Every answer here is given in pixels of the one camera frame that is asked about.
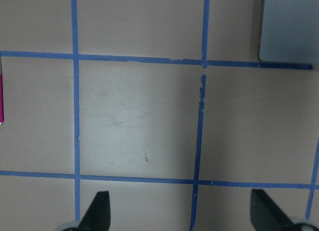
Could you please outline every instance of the magenta marker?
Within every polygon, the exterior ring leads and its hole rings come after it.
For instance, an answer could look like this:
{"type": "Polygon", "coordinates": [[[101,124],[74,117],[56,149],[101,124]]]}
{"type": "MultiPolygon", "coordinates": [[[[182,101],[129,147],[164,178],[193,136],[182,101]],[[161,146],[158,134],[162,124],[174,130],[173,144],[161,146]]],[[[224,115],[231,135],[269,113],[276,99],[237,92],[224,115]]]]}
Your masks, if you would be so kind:
{"type": "Polygon", "coordinates": [[[0,57],[0,124],[3,122],[2,62],[0,57]]]}

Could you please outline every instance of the scuff mark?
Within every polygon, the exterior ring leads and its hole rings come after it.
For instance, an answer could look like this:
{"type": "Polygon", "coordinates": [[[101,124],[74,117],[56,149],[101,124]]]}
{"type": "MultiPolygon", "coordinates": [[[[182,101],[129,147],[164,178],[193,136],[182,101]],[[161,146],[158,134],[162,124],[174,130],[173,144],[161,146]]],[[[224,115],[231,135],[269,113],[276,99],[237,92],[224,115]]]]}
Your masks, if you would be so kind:
{"type": "Polygon", "coordinates": [[[146,150],[145,150],[145,149],[144,149],[144,154],[145,154],[145,156],[144,156],[145,161],[146,161],[146,162],[148,162],[148,161],[149,161],[149,159],[148,159],[148,155],[147,155],[147,153],[146,153],[146,150]]]}
{"type": "Polygon", "coordinates": [[[254,102],[256,100],[271,100],[283,95],[287,95],[291,92],[296,92],[296,91],[302,91],[304,89],[307,89],[310,85],[313,85],[312,83],[306,83],[306,84],[301,84],[298,86],[293,86],[291,88],[286,88],[284,90],[279,90],[279,91],[268,91],[265,92],[264,94],[261,95],[252,95],[252,96],[243,96],[241,98],[235,98],[235,99],[230,99],[228,101],[222,101],[222,104],[225,105],[231,105],[231,104],[241,104],[241,103],[246,103],[246,102],[254,102]]]}
{"type": "Polygon", "coordinates": [[[108,124],[108,125],[106,125],[105,127],[116,126],[116,125],[122,126],[122,125],[124,125],[124,124],[126,124],[126,123],[129,123],[129,126],[130,126],[130,125],[131,125],[130,122],[135,121],[135,120],[138,120],[138,119],[142,119],[142,118],[144,118],[145,116],[147,116],[148,114],[149,114],[149,112],[144,113],[143,115],[140,115],[140,116],[138,116],[138,117],[134,117],[134,118],[132,118],[132,119],[124,120],[124,121],[116,121],[116,119],[113,117],[113,118],[112,118],[112,119],[113,119],[113,123],[112,123],[112,124],[108,124]]]}

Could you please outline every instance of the floor tile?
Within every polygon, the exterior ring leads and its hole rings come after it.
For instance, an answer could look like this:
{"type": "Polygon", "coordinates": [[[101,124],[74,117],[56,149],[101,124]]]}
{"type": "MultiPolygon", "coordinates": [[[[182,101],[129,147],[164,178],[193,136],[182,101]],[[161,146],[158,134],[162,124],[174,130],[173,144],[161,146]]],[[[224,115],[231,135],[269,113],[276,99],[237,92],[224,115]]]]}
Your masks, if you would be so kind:
{"type": "Polygon", "coordinates": [[[192,179],[200,72],[197,66],[81,62],[81,173],[192,179]]]}
{"type": "Polygon", "coordinates": [[[315,191],[313,205],[311,209],[310,221],[318,227],[319,225],[319,192],[315,191]]]}
{"type": "Polygon", "coordinates": [[[98,191],[110,192],[110,231],[189,229],[192,185],[82,181],[81,215],[98,191]]]}
{"type": "Polygon", "coordinates": [[[55,230],[74,220],[74,181],[0,176],[2,230],[55,230]]]}
{"type": "Polygon", "coordinates": [[[72,53],[71,0],[0,0],[0,50],[72,53]]]}
{"type": "Polygon", "coordinates": [[[262,1],[210,0],[209,60],[259,60],[262,1]]]}
{"type": "Polygon", "coordinates": [[[209,68],[200,178],[309,184],[318,84],[314,72],[209,68]]]}
{"type": "Polygon", "coordinates": [[[78,0],[85,54],[201,59],[204,0],[78,0]]]}
{"type": "MultiPolygon", "coordinates": [[[[304,218],[308,191],[265,189],[266,193],[289,217],[304,218]]],[[[200,186],[195,231],[247,230],[250,223],[249,188],[200,186]]]]}
{"type": "Polygon", "coordinates": [[[73,64],[3,58],[0,170],[73,173],[73,64]]]}

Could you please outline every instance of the pink object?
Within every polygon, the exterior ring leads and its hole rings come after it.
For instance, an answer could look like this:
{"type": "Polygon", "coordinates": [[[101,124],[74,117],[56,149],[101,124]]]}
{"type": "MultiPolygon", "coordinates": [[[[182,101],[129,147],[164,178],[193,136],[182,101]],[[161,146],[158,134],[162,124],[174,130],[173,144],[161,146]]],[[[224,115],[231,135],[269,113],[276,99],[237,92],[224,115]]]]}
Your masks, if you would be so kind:
{"type": "Polygon", "coordinates": [[[3,122],[2,74],[0,73],[0,124],[3,122]]]}

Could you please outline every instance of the blue painter's tape line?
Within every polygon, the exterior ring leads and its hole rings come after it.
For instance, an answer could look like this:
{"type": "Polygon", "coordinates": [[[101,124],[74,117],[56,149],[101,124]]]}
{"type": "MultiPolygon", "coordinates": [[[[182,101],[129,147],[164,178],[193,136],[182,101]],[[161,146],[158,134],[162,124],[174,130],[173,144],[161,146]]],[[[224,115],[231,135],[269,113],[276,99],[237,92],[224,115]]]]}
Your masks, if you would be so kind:
{"type": "Polygon", "coordinates": [[[306,208],[305,218],[307,220],[310,219],[311,209],[313,206],[314,193],[315,193],[317,176],[318,176],[318,166],[319,166],[319,139],[317,140],[314,167],[313,167],[313,173],[312,173],[312,177],[311,177],[311,187],[309,190],[309,196],[308,196],[308,202],[307,202],[307,208],[306,208]]]}
{"type": "Polygon", "coordinates": [[[99,176],[99,175],[81,175],[82,180],[100,180],[100,181],[122,181],[136,183],[160,183],[160,184],[183,184],[192,185],[193,180],[183,179],[161,179],[161,178],[143,178],[143,177],[119,177],[119,176],[99,176]]]}
{"type": "Polygon", "coordinates": [[[305,219],[306,220],[310,219],[311,209],[312,209],[313,200],[314,200],[314,193],[315,193],[315,190],[310,188],[309,189],[308,201],[307,201],[306,214],[305,214],[305,219]]]}
{"type": "Polygon", "coordinates": [[[8,50],[1,50],[0,56],[73,59],[73,54],[67,54],[67,53],[27,52],[27,51],[8,51],[8,50]]]}
{"type": "Polygon", "coordinates": [[[198,180],[199,179],[201,141],[202,141],[202,132],[203,132],[203,123],[204,123],[206,75],[202,75],[201,83],[202,83],[202,87],[200,88],[200,101],[199,101],[199,108],[198,108],[194,180],[198,180]]]}
{"type": "Polygon", "coordinates": [[[79,44],[77,0],[71,0],[72,15],[72,43],[74,64],[74,210],[75,220],[80,220],[80,107],[79,107],[79,44]]]}
{"type": "Polygon", "coordinates": [[[204,0],[203,31],[202,31],[202,42],[201,42],[201,53],[202,53],[201,63],[203,68],[207,68],[209,4],[210,4],[210,0],[204,0]]]}
{"type": "Polygon", "coordinates": [[[77,0],[71,0],[73,54],[79,54],[77,0]]]}
{"type": "Polygon", "coordinates": [[[75,220],[80,220],[80,101],[79,101],[79,60],[74,60],[74,190],[75,220]]]}
{"type": "Polygon", "coordinates": [[[211,66],[229,66],[229,67],[251,67],[251,68],[277,68],[277,69],[299,69],[313,70],[310,64],[288,64],[288,63],[261,63],[261,62],[244,62],[244,61],[227,61],[227,60],[209,60],[211,66]]]}
{"type": "Polygon", "coordinates": [[[206,75],[201,77],[202,87],[200,88],[200,101],[198,107],[198,121],[197,121],[197,140],[195,153],[195,168],[194,168],[194,184],[191,202],[190,228],[192,231],[196,223],[197,213],[197,197],[198,197],[198,180],[200,170],[200,155],[201,155],[201,141],[204,122],[204,108],[205,108],[205,91],[206,91],[206,75]]]}
{"type": "Polygon", "coordinates": [[[199,181],[200,185],[241,187],[241,188],[276,188],[276,189],[309,189],[307,184],[279,184],[279,183],[250,183],[250,182],[228,182],[228,181],[199,181]]]}
{"type": "Polygon", "coordinates": [[[200,60],[180,59],[174,60],[170,58],[158,57],[141,57],[141,56],[116,56],[116,55],[87,55],[80,54],[80,60],[102,60],[102,61],[134,61],[141,63],[157,63],[157,64],[181,64],[181,65],[200,65],[200,60]]]}
{"type": "Polygon", "coordinates": [[[36,177],[36,178],[54,178],[54,179],[74,179],[73,174],[59,173],[39,173],[39,172],[16,172],[0,171],[0,176],[19,176],[19,177],[36,177]]]}

